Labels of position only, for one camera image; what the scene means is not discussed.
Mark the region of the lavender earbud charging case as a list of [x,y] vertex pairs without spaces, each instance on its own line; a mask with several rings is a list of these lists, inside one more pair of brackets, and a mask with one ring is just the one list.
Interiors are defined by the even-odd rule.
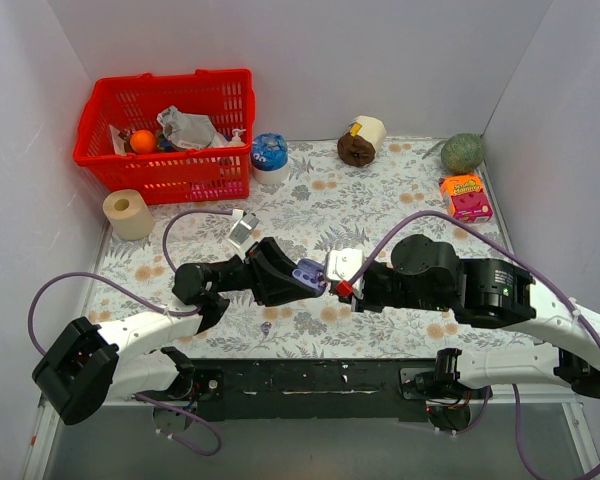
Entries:
[[307,258],[300,259],[296,268],[292,271],[292,277],[294,279],[312,289],[317,296],[321,296],[324,294],[326,288],[322,289],[318,286],[316,281],[318,276],[324,277],[324,266],[321,263]]

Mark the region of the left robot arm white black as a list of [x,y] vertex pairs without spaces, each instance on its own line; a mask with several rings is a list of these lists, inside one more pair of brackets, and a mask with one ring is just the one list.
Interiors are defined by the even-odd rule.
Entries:
[[322,264],[293,262],[266,237],[244,257],[177,268],[172,292],[192,312],[157,307],[105,326],[85,317],[71,321],[32,379],[67,425],[84,421],[107,400],[145,394],[180,401],[200,382],[193,362],[172,343],[218,324],[230,304],[225,293],[250,291],[258,305],[273,307],[319,297],[325,289]]

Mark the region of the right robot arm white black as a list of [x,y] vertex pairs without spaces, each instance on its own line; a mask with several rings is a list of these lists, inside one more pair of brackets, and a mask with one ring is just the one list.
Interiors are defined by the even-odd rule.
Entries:
[[551,384],[600,399],[600,314],[564,305],[527,270],[500,259],[462,259],[454,248],[416,234],[401,240],[388,263],[366,262],[362,251],[331,252],[332,293],[357,312],[386,307],[452,312],[475,329],[524,333],[537,344],[506,352],[447,348],[435,367],[406,380],[428,398],[498,384]]

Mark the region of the floral table mat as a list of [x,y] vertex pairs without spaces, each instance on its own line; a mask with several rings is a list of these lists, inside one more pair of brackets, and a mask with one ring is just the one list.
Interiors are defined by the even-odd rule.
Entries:
[[[289,144],[289,174],[279,185],[253,183],[237,206],[259,219],[255,237],[274,237],[292,260],[322,260],[333,249],[371,252],[401,219],[445,204],[438,182],[443,170],[428,140],[387,140],[366,168],[340,161],[332,141]],[[145,240],[111,236],[99,265],[87,310],[95,323],[139,313],[143,302],[172,301],[171,266],[228,259],[225,211],[233,201],[159,205],[156,226]],[[334,296],[279,307],[258,306],[250,293],[235,292],[221,321],[176,341],[195,358],[407,358],[432,357],[443,348],[506,350],[532,339],[502,330],[458,324],[448,312],[387,309],[353,313]]]

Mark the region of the blue white wipes tub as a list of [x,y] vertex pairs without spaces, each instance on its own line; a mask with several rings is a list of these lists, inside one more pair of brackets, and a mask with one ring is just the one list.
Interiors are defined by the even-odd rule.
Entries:
[[256,181],[263,185],[282,184],[289,174],[288,147],[277,133],[260,134],[253,139],[251,170]]

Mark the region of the white pump bottle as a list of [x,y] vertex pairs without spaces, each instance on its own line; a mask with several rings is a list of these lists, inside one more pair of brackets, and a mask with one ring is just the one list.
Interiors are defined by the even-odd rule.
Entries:
[[242,136],[246,133],[245,129],[233,129],[232,137],[227,142],[227,147],[242,147],[245,146]]

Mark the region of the orange pink sponge box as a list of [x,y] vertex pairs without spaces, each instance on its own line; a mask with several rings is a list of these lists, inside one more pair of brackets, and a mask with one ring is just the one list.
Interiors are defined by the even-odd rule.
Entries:
[[493,216],[481,178],[475,174],[442,178],[439,190],[448,208],[448,214],[464,223],[485,223]]

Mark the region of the beige paper roll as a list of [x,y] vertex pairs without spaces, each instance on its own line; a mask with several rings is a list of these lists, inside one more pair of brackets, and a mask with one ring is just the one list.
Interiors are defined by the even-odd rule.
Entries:
[[122,240],[141,240],[149,236],[155,227],[153,215],[136,190],[124,189],[110,193],[102,208],[114,232]]

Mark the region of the crumpled grey plastic bag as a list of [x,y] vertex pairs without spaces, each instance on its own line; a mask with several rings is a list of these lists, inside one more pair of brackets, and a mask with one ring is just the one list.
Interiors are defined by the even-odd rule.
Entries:
[[170,106],[160,112],[156,120],[165,139],[176,150],[202,150],[226,147],[228,140],[219,133],[207,115],[183,113]]

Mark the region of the brown cream towel roll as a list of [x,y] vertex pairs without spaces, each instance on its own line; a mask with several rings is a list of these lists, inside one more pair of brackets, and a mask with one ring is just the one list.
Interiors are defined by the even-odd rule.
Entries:
[[385,138],[386,128],[381,120],[359,115],[339,138],[338,157],[349,166],[366,167],[375,160]]

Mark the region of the green textured melon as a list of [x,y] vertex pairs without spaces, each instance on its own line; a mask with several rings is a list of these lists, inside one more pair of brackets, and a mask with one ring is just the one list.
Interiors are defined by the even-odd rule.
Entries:
[[427,158],[437,150],[440,150],[442,166],[454,175],[474,172],[486,158],[483,137],[475,133],[459,133],[447,140],[440,140],[422,158]]

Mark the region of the orange fruit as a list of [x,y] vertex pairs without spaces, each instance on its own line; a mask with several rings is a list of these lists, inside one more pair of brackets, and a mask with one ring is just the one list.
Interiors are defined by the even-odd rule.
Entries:
[[152,154],[157,149],[157,138],[150,130],[136,130],[131,134],[129,144],[134,153]]

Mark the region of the red plastic shopping basket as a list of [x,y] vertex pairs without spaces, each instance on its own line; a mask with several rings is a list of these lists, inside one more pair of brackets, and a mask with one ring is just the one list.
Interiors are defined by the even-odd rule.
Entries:
[[[170,106],[209,116],[224,135],[242,130],[242,145],[149,155],[115,153],[112,128],[157,131],[158,114]],[[149,205],[243,199],[250,193],[255,117],[248,69],[102,78],[83,109],[73,158],[110,191],[136,190]]]

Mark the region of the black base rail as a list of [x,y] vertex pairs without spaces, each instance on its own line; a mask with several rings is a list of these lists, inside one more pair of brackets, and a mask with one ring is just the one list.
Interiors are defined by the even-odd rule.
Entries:
[[145,395],[184,402],[209,422],[367,419],[432,422],[463,430],[472,402],[491,397],[449,373],[447,356],[426,359],[186,359],[166,390]]

